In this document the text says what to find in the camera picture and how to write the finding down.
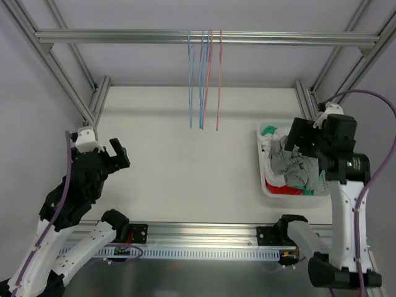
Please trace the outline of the pink wire hanger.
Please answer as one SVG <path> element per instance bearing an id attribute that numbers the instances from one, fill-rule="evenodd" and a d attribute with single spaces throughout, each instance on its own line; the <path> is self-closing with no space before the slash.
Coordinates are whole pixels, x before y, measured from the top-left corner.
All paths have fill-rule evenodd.
<path id="1" fill-rule="evenodd" d="M 219 129 L 219 120 L 220 120 L 220 103 L 221 103 L 221 89 L 222 89 L 222 59 L 223 59 L 223 30 L 220 29 L 220 37 L 219 37 L 219 68 L 218 68 L 218 100 L 217 100 L 217 117 L 216 117 L 216 128 Z"/>

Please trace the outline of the red tank top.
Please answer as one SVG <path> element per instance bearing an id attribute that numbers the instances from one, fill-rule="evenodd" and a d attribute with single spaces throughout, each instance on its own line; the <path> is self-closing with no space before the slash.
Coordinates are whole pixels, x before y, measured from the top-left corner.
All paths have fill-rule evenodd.
<path id="1" fill-rule="evenodd" d="M 265 181 L 265 186 L 272 194 L 294 195 L 294 196 L 299 196 L 303 194 L 302 189 L 297 189 L 289 186 L 277 187 L 269 184 L 267 181 Z"/>

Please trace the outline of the grey tank top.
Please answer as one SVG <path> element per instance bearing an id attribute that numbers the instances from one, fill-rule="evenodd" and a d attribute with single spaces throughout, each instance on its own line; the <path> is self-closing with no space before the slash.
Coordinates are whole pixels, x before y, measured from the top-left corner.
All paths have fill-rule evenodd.
<path id="1" fill-rule="evenodd" d="M 313 191 L 319 181 L 318 160 L 313 157 L 306 157 L 298 151 L 298 147 L 293 149 L 293 164 L 290 170 L 290 187 L 304 187 Z"/>

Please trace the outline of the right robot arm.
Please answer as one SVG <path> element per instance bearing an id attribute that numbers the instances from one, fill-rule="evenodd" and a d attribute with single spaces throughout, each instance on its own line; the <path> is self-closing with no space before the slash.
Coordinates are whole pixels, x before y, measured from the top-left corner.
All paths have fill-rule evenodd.
<path id="1" fill-rule="evenodd" d="M 359 289 L 382 285 L 368 253 L 364 200 L 370 181 L 370 162 L 356 153 L 356 120 L 329 114 L 320 123 L 295 118 L 285 149 L 314 157 L 325 171 L 332 206 L 332 244 L 326 246 L 301 215 L 283 215 L 276 230 L 283 245 L 295 243 L 309 259 L 308 275 L 316 288 Z"/>

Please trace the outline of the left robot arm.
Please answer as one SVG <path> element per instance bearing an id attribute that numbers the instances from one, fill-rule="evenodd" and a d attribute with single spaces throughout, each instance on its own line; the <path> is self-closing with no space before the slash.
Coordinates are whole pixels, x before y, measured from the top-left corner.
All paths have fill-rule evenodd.
<path id="1" fill-rule="evenodd" d="M 119 140 L 110 139 L 110 144 L 116 153 L 112 157 L 104 148 L 83 152 L 67 145 L 66 175 L 46 196 L 33 244 L 14 276 L 1 282 L 1 296 L 62 296 L 99 249 L 128 237 L 129 219 L 115 209 L 107 210 L 86 238 L 66 255 L 59 255 L 82 217 L 101 197 L 108 176 L 130 166 Z"/>

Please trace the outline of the green shirt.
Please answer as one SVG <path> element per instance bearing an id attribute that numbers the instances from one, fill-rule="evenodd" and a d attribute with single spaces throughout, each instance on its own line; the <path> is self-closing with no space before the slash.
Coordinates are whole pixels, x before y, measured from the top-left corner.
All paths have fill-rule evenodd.
<path id="1" fill-rule="evenodd" d="M 312 196 L 319 182 L 318 161 L 298 147 L 286 150 L 289 132 L 289 127 L 267 126 L 258 137 L 264 185 L 272 194 Z"/>

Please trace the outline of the black right arm base bracket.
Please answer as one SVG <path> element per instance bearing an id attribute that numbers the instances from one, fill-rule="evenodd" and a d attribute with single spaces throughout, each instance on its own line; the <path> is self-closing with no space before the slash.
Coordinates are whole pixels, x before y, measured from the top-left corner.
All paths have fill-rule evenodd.
<path id="1" fill-rule="evenodd" d="M 273 226 L 258 226 L 256 237 L 258 246 L 296 246 L 287 235 L 289 223 L 293 221 L 308 222 L 302 215 L 283 214 Z"/>

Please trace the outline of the black left arm base bracket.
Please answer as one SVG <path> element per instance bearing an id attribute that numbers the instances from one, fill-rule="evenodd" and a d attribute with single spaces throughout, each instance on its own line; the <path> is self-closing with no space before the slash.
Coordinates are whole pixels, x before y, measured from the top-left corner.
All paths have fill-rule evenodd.
<path id="1" fill-rule="evenodd" d="M 101 221 L 108 223 L 116 232 L 111 243 L 145 244 L 147 241 L 148 224 L 131 223 L 125 215 L 115 209 L 106 211 Z"/>

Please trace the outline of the white tank top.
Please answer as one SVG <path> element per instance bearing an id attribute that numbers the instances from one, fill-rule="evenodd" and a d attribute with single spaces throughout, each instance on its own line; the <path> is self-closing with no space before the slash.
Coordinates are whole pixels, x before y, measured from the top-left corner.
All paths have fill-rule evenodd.
<path id="1" fill-rule="evenodd" d="M 285 150 L 285 139 L 290 127 L 265 128 L 259 139 L 264 151 L 265 180 L 277 187 L 291 186 L 290 170 L 293 164 L 293 151 Z"/>

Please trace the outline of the blue wire hanger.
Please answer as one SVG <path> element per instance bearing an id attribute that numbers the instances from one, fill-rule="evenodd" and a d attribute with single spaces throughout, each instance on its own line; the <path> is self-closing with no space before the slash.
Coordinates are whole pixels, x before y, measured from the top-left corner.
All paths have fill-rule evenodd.
<path id="1" fill-rule="evenodd" d="M 207 39 L 208 39 L 208 37 L 207 37 L 207 35 L 208 35 L 208 32 L 209 32 L 209 30 L 210 29 L 208 29 L 207 30 L 207 32 L 206 32 L 206 34 L 205 34 L 205 37 L 204 37 L 204 71 L 203 71 L 203 78 L 204 78 L 204 82 L 203 82 L 203 91 L 204 91 L 204 88 L 205 88 L 205 77 L 206 77 L 206 61 L 207 61 Z"/>
<path id="2" fill-rule="evenodd" d="M 188 55 L 189 127 L 192 129 L 195 48 L 194 45 L 191 43 L 190 31 L 188 31 L 187 33 L 187 55 Z"/>
<path id="3" fill-rule="evenodd" d="M 199 129 L 203 129 L 203 115 L 204 115 L 204 91 L 203 91 L 203 71 L 204 71 L 204 33 L 202 32 L 200 43 L 200 66 L 199 66 Z"/>

